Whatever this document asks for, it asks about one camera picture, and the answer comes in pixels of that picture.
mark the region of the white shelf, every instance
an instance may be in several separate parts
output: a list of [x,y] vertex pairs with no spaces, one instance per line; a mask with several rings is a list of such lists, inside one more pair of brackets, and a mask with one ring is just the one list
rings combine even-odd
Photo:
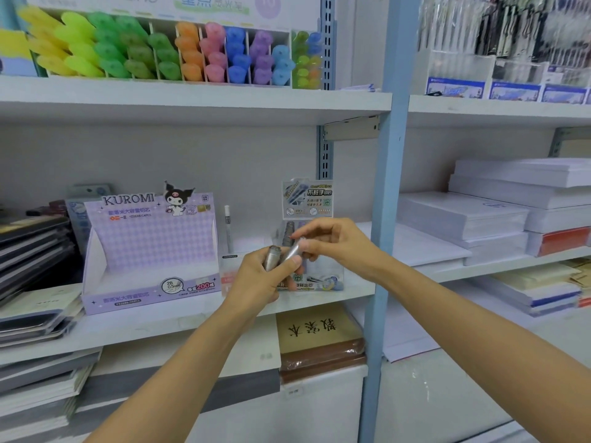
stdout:
[[0,123],[317,126],[391,103],[390,93],[0,77]]
[[533,256],[526,256],[523,258],[498,261],[496,263],[464,266],[458,269],[426,273],[425,275],[438,283],[443,283],[446,281],[461,280],[472,276],[487,275],[489,273],[504,272],[506,270],[529,268],[547,263],[555,263],[557,261],[565,261],[572,258],[580,258],[582,256],[591,256],[591,247],[578,247],[576,249],[540,256],[537,258]]
[[[345,290],[281,292],[260,315],[373,295],[375,285],[346,271]],[[85,316],[69,335],[0,351],[0,365],[197,328],[222,304],[220,292]]]
[[407,126],[591,126],[591,106],[412,95]]

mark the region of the left hand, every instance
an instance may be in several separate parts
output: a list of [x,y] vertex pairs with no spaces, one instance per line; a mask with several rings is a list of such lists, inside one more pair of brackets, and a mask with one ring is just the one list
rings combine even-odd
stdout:
[[[303,273],[301,256],[296,255],[266,272],[262,263],[269,247],[249,253],[242,260],[240,269],[234,278],[232,288],[226,295],[223,305],[234,313],[244,315],[247,321],[254,320],[258,313],[269,303],[279,298],[277,285],[286,280],[289,290],[296,290],[296,283],[290,277],[292,273]],[[282,253],[289,250],[282,248]]]

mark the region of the right hand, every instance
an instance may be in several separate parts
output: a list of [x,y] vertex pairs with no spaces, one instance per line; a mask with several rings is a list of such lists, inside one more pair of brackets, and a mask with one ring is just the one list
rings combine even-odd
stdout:
[[305,237],[300,243],[304,257],[315,261],[318,255],[328,256],[362,278],[378,282],[382,268],[391,256],[381,251],[358,229],[351,219],[321,217],[293,232],[293,239]]

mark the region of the cartoon character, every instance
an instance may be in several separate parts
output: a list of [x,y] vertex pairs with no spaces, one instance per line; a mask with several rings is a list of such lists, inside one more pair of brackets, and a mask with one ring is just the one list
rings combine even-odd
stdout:
[[168,203],[168,208],[166,208],[167,213],[172,213],[173,216],[182,216],[185,207],[185,203],[191,194],[193,194],[195,188],[192,190],[178,190],[174,188],[171,184],[169,184],[166,180],[164,181],[166,184],[165,192],[164,192],[164,200]]

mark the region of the purple circle logo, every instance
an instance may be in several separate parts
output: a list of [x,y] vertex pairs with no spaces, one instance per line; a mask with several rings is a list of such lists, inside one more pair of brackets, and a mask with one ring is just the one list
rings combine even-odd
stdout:
[[275,18],[281,12],[281,0],[255,0],[255,7],[263,18]]

